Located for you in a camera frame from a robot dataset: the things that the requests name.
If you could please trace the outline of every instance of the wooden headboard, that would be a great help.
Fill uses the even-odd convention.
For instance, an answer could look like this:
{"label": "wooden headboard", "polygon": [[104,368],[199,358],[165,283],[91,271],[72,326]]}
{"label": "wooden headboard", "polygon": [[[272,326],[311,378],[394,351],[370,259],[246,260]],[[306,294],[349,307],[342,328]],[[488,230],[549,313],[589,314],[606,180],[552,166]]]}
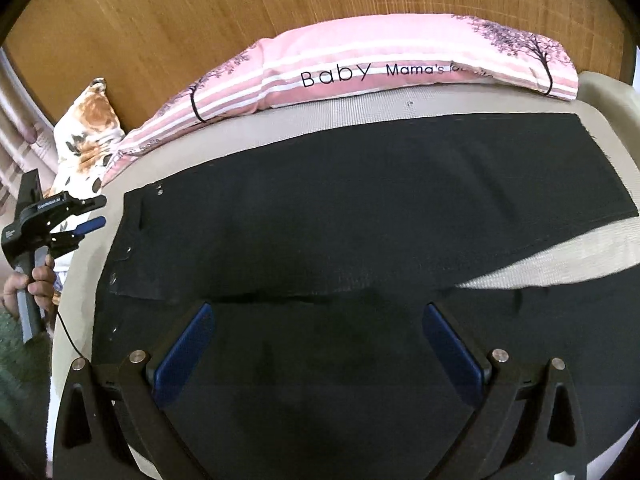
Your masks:
{"label": "wooden headboard", "polygon": [[103,76],[122,123],[134,128],[259,38],[393,12],[475,14],[555,38],[578,72],[619,78],[623,69],[625,26],[607,0],[31,0],[5,47],[53,120]]}

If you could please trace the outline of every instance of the pink pillow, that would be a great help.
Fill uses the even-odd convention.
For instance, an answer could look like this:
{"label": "pink pillow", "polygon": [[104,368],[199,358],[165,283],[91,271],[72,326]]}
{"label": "pink pillow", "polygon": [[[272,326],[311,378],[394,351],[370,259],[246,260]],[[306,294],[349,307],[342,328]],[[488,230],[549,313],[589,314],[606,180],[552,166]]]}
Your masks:
{"label": "pink pillow", "polygon": [[575,99],[557,41],[474,16],[388,14],[316,23],[259,40],[132,130],[104,182],[204,124],[301,102],[433,83],[502,82]]}

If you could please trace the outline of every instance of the human hand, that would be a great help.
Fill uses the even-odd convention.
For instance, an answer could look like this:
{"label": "human hand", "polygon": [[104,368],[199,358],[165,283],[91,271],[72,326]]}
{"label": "human hand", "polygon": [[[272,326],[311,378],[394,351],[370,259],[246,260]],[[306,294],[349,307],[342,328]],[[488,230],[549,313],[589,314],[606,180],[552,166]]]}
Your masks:
{"label": "human hand", "polygon": [[50,254],[47,255],[45,263],[45,265],[33,269],[33,272],[31,273],[35,280],[33,283],[29,283],[27,276],[15,271],[12,272],[9,278],[4,282],[4,291],[2,292],[4,307],[12,316],[15,317],[15,319],[18,319],[17,291],[24,290],[25,287],[31,294],[33,294],[36,304],[47,311],[51,318],[55,309],[52,299],[54,294],[53,284],[56,281],[56,273],[53,272],[54,261]]}

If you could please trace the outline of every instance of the silver screw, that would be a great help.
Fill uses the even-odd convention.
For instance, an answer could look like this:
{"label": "silver screw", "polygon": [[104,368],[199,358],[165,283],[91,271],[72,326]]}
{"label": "silver screw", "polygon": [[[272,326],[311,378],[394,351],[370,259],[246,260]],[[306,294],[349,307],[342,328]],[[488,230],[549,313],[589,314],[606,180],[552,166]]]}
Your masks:
{"label": "silver screw", "polygon": [[559,357],[554,357],[553,359],[551,359],[551,365],[556,370],[564,370],[564,368],[566,367],[564,361],[562,361],[562,359]]}
{"label": "silver screw", "polygon": [[86,361],[84,360],[84,358],[79,357],[78,359],[74,359],[74,361],[71,363],[71,367],[77,372],[79,370],[82,370],[85,364]]}
{"label": "silver screw", "polygon": [[499,363],[505,363],[509,360],[509,354],[507,354],[507,351],[503,350],[502,348],[496,348],[493,352],[491,352],[491,355]]}
{"label": "silver screw", "polygon": [[134,350],[129,354],[129,361],[133,364],[141,363],[146,358],[146,354],[144,350]]}

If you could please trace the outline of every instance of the tree branches print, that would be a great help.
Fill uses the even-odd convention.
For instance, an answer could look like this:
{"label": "tree branches print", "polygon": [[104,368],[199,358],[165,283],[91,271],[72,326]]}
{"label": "tree branches print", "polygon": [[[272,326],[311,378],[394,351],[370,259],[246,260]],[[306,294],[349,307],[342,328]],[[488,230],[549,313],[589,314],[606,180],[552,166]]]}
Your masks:
{"label": "tree branches print", "polygon": [[204,123],[205,121],[200,117],[195,106],[194,96],[196,91],[202,88],[207,83],[207,81],[209,81],[209,79],[211,79],[212,77],[215,77],[216,79],[220,79],[225,74],[231,75],[236,70],[236,67],[240,66],[245,61],[249,61],[251,59],[251,57],[249,56],[249,50],[251,50],[252,48],[255,48],[256,44],[257,43],[254,43],[251,46],[247,47],[240,54],[238,54],[237,56],[233,56],[231,59],[215,67],[213,70],[209,70],[200,79],[191,83],[189,86],[187,86],[187,88],[185,88],[181,92],[178,92],[175,96],[173,96],[171,99],[169,99],[167,102],[165,102],[162,105],[162,107],[154,115],[154,118],[163,116],[167,112],[167,110],[171,108],[176,102],[178,102],[180,99],[182,99],[186,95],[189,95],[191,99],[191,106],[193,107],[193,111],[196,117],[200,122]]}
{"label": "tree branches print", "polygon": [[524,54],[537,59],[544,67],[546,75],[549,78],[549,88],[545,95],[549,95],[554,85],[554,80],[549,70],[549,63],[572,63],[571,58],[569,58],[559,42],[542,36],[541,34],[534,34],[526,30],[507,27],[506,25],[501,25],[491,20],[483,20],[476,16],[457,16],[457,19],[470,23],[474,32],[481,34],[483,38],[489,40],[501,54],[513,57],[517,57],[518,54]]}

